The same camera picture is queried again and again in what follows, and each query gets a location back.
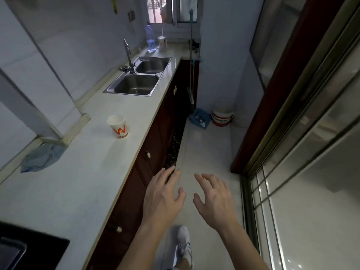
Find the right hand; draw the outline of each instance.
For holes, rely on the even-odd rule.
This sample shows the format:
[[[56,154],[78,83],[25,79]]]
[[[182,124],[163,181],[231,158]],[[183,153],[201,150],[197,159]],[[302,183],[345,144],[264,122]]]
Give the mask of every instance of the right hand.
[[[194,204],[205,222],[218,233],[238,224],[233,198],[226,183],[213,174],[195,174],[205,194],[205,203],[194,193]]]

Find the white countertop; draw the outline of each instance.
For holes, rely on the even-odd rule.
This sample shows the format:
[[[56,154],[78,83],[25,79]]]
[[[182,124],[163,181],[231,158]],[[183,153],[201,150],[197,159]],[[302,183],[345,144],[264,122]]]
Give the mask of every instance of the white countertop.
[[[57,163],[39,172],[17,169],[0,185],[0,221],[70,240],[57,270],[80,270],[87,262],[175,69],[189,50],[184,44],[169,44],[166,52],[149,55],[172,58],[151,97],[103,93],[117,72],[82,106],[91,120]],[[126,138],[116,138],[107,125],[112,114],[125,116]]]

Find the shoe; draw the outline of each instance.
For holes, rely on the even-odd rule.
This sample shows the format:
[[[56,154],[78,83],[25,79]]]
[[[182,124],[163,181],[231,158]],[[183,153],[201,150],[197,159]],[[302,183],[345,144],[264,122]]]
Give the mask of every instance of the shoe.
[[[193,253],[190,246],[190,234],[185,225],[179,227],[178,230],[178,249],[182,258],[187,259],[190,269],[194,267]]]

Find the left hand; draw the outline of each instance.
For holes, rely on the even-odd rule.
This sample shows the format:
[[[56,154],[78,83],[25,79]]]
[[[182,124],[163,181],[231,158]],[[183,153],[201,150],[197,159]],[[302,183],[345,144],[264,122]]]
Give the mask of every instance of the left hand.
[[[162,168],[151,179],[146,189],[142,224],[155,225],[156,227],[166,229],[173,223],[182,209],[186,198],[186,193],[182,187],[178,190],[178,197],[174,198],[174,188],[181,170],[175,171],[166,183],[167,178],[174,169],[174,166],[167,170]]]

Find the electrical outlet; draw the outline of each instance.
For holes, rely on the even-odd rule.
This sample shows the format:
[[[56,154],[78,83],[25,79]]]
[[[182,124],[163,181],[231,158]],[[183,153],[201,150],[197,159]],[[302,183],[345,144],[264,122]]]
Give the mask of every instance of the electrical outlet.
[[[130,10],[127,16],[129,17],[129,22],[135,21],[135,12],[133,10]]]

